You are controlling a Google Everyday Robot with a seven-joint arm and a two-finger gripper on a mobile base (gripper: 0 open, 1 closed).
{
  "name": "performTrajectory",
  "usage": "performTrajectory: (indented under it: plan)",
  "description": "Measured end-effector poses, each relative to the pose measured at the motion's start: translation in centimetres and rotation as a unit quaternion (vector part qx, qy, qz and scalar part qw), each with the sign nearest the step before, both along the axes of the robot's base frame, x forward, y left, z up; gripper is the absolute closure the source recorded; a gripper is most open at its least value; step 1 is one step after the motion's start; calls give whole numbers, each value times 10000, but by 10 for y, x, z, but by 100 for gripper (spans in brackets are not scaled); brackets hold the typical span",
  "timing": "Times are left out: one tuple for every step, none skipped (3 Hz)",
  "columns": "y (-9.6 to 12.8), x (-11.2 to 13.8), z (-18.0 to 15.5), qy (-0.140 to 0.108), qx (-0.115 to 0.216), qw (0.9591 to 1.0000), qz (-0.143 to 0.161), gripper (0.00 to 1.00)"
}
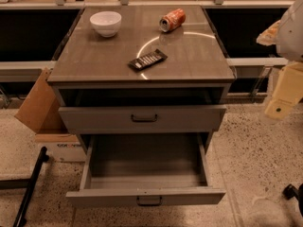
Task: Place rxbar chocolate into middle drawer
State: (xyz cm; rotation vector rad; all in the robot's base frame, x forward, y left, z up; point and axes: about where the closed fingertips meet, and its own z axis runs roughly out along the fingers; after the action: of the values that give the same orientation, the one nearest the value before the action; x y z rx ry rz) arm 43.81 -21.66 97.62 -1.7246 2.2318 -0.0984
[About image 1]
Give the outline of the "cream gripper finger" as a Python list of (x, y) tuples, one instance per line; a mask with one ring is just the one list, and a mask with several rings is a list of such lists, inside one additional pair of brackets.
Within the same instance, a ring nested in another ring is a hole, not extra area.
[(276, 37), (279, 31), (280, 21), (274, 22), (268, 28), (266, 28), (257, 37), (257, 43), (265, 46), (276, 44)]
[(290, 62), (278, 73), (275, 90), (264, 110), (274, 120), (286, 117), (303, 98), (303, 63)]

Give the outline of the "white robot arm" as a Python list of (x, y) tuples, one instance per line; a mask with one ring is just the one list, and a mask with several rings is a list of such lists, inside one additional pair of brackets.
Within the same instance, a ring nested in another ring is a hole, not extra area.
[(295, 0), (280, 20), (258, 35), (257, 43), (274, 44), (277, 54), (288, 60), (264, 110), (268, 118), (281, 120), (303, 98), (303, 0)]

